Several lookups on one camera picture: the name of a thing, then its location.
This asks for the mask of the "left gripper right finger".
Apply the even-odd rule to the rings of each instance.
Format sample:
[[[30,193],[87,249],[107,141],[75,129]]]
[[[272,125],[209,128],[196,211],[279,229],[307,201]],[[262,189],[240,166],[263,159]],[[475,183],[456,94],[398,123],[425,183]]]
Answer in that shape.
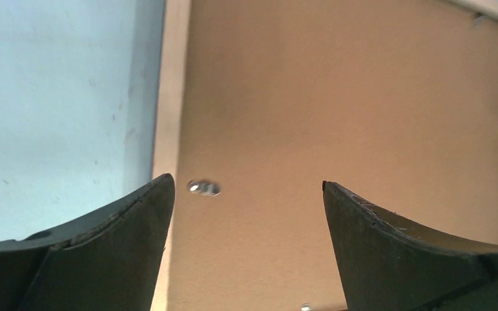
[[[322,184],[349,310],[498,310],[498,245],[421,225]]]

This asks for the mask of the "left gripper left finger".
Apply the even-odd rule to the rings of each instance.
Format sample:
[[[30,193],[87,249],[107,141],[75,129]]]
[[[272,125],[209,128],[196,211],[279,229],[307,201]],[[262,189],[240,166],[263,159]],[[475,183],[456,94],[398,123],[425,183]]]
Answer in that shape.
[[[150,310],[174,200],[163,174],[74,220],[0,241],[0,310]]]

